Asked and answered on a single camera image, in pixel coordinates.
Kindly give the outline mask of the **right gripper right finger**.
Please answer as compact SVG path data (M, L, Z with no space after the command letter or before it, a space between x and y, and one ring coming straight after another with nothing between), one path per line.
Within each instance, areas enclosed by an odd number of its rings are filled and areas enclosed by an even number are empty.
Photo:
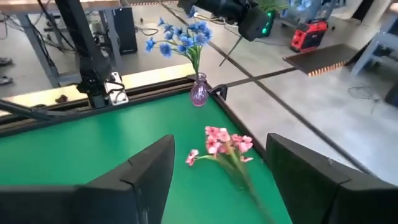
M293 223L397 224L397 186L275 133L266 154Z

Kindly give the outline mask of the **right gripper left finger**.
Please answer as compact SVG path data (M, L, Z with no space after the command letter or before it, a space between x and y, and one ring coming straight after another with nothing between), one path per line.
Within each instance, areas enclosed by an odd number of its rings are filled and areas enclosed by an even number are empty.
M168 134L83 185L3 185L1 223L161 223L172 182Z

